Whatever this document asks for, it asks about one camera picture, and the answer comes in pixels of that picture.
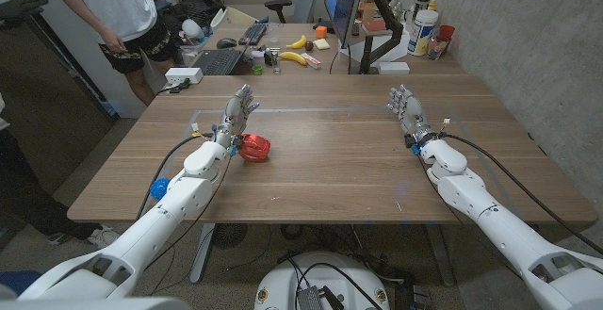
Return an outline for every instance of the white t-shirt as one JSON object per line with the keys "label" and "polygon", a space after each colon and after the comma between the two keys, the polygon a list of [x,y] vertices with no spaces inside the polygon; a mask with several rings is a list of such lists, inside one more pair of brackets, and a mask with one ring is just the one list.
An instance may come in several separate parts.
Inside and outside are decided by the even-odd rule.
{"label": "white t-shirt", "polygon": [[[0,93],[0,113],[2,113],[2,110],[4,109],[4,101],[2,100],[2,93]],[[0,118],[0,131],[6,129],[10,124],[3,120],[2,118]]]}
{"label": "white t-shirt", "polygon": [[[83,0],[88,9],[123,41],[136,39],[155,25],[157,11],[153,0]],[[99,43],[105,43],[92,29]]]}

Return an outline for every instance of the white box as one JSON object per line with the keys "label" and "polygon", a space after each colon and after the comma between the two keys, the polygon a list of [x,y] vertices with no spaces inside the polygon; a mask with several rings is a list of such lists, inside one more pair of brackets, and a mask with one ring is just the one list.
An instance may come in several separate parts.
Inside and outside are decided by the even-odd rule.
{"label": "white box", "polygon": [[184,83],[187,78],[190,84],[199,84],[203,77],[200,68],[171,68],[166,72],[168,83],[172,86]]}
{"label": "white box", "polygon": [[307,53],[302,53],[301,56],[305,59],[308,65],[312,66],[316,70],[320,69],[320,60],[308,55]]}
{"label": "white box", "polygon": [[408,74],[411,69],[405,62],[392,61],[379,63],[379,74]]}

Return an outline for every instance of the computer mouse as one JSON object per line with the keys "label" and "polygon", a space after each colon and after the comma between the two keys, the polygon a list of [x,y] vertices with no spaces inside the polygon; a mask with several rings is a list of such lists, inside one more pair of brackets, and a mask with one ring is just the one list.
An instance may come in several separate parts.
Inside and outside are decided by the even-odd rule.
{"label": "computer mouse", "polygon": [[236,46],[236,41],[234,39],[231,38],[224,38],[218,41],[218,43],[216,44],[216,47],[220,48],[228,48],[228,47],[235,47]]}

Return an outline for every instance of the yellow banana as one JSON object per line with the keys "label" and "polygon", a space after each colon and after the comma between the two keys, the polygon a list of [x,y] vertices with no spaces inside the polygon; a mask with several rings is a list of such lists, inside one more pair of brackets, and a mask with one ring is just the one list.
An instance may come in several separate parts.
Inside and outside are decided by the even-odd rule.
{"label": "yellow banana", "polygon": [[305,38],[305,35],[302,35],[298,41],[295,41],[294,43],[287,45],[286,47],[287,48],[300,48],[300,47],[303,47],[307,41],[308,41],[308,39]]}
{"label": "yellow banana", "polygon": [[307,61],[305,60],[305,58],[302,57],[302,55],[296,54],[295,52],[282,52],[281,53],[281,58],[282,59],[295,60],[295,61],[299,62],[303,66],[305,66],[307,64]]}

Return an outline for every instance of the wooden table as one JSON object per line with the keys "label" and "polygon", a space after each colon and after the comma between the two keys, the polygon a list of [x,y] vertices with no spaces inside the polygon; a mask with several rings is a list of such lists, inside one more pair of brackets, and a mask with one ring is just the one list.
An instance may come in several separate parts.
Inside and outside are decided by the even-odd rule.
{"label": "wooden table", "polygon": [[[271,28],[262,41],[268,47],[285,49],[301,34],[310,40],[315,36],[309,24]],[[246,29],[222,25],[207,47],[221,38],[238,39]],[[270,44],[274,36],[278,42]],[[206,76],[180,94],[155,98],[72,205],[69,217],[134,220],[157,167],[190,135],[190,124],[209,130],[228,99],[249,84],[261,108],[250,116],[246,132],[271,141],[269,161],[232,158],[220,190],[201,217],[201,238],[210,235],[216,222],[424,223],[442,280],[451,286],[446,247],[439,228],[431,224],[457,220],[432,189],[418,159],[404,147],[396,116],[384,108],[389,90],[404,84],[425,107],[433,129],[451,118],[450,134],[489,151],[561,218],[570,223],[596,220],[590,204],[497,97],[477,76],[465,74],[451,55],[437,61],[405,56],[400,61],[408,63],[411,74],[404,76],[346,75],[348,58],[342,56],[329,75],[337,42],[332,35],[327,41],[330,50],[311,52],[322,62],[320,70],[282,61],[280,74],[265,66],[261,76]],[[255,64],[264,64],[263,58]],[[251,73],[251,66],[242,72]],[[447,141],[467,157],[488,190],[525,222],[553,222],[487,158],[453,139]],[[165,176],[179,172],[201,142],[184,145]],[[201,279],[208,248],[201,241],[192,283]]]}
{"label": "wooden table", "polygon": [[[315,41],[316,31],[312,29],[312,24],[273,24],[270,23],[267,29],[267,35],[262,37],[258,46],[265,44],[267,47],[280,47],[281,51],[292,51],[296,53],[306,52],[304,48],[301,49],[287,49],[285,46],[297,41],[302,35],[305,35],[309,41]],[[249,26],[241,24],[222,24],[220,28],[213,34],[210,40],[207,42],[205,49],[216,49],[216,43],[223,38],[232,38],[238,41],[239,38],[245,33]],[[351,43],[354,44],[364,40],[364,30],[360,29],[361,34],[358,37],[353,37]],[[269,39],[277,38],[277,42],[270,42]],[[314,48],[312,51],[307,52],[310,56],[318,59],[322,66],[320,69],[315,70],[310,66],[304,67],[293,60],[281,61],[281,74],[276,75],[289,75],[289,74],[304,74],[304,75],[323,75],[329,73],[331,62],[337,53],[337,37],[334,34],[328,34],[326,41],[331,45],[328,50],[318,50]],[[237,46],[237,50],[243,50],[244,46]],[[340,56],[335,60],[332,74],[347,74],[348,73],[348,57]],[[434,66],[433,60],[427,59],[427,57],[415,57],[411,55],[404,56],[398,61],[405,61],[411,68],[411,74],[464,74],[463,69],[457,64],[452,57],[442,57],[437,60],[437,66]],[[262,65],[264,71],[262,75],[274,75],[272,68],[264,63],[263,58],[256,59],[254,65]],[[351,66],[358,65],[358,62],[351,60]],[[238,66],[234,74],[249,74],[252,75],[252,66]]]}

